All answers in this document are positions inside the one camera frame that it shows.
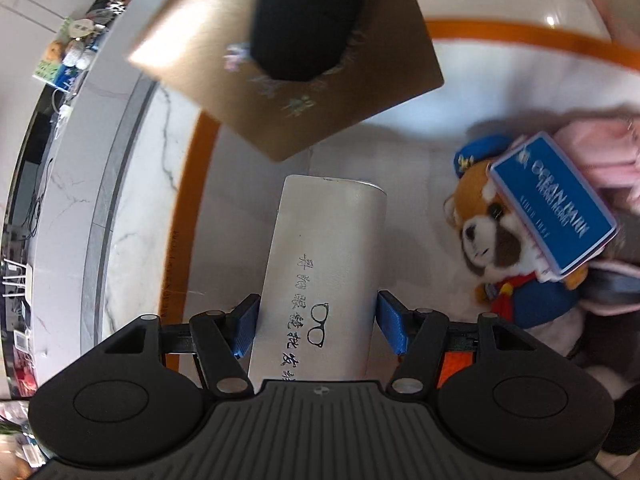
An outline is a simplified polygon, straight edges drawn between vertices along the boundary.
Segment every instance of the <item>orange object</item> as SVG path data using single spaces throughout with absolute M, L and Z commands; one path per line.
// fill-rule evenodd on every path
M 474 363 L 473 352 L 444 352 L 440 377 L 438 378 L 438 388 L 453 374 L 471 366 Z

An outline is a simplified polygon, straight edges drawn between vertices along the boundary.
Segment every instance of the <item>plush toy nose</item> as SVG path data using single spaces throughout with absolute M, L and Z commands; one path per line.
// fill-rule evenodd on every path
M 467 240 L 473 242 L 474 238 L 476 237 L 476 226 L 470 225 L 469 227 L 467 227 L 465 229 L 465 236 Z

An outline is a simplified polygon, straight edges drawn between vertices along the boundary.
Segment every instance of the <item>red scarf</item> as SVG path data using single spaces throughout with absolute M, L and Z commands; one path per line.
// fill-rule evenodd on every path
M 503 282 L 496 283 L 498 296 L 491 302 L 491 312 L 495 312 L 498 316 L 503 317 L 510 323 L 513 323 L 513 289 L 523 286 L 525 283 L 536 279 L 536 273 L 532 272 L 526 276 L 513 276 Z

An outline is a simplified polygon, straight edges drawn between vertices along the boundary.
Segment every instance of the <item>plush toy eye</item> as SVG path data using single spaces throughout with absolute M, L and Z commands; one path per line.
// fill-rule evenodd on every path
M 489 204 L 489 207 L 486 209 L 486 213 L 495 221 L 499 221 L 502 215 L 504 215 L 502 206 L 495 202 L 492 204 Z

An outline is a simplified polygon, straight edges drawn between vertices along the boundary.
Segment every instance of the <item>white wall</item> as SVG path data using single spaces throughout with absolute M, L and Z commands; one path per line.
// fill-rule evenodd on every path
M 0 0 L 0 218 L 20 147 L 43 83 L 31 74 L 66 16 L 95 0 Z

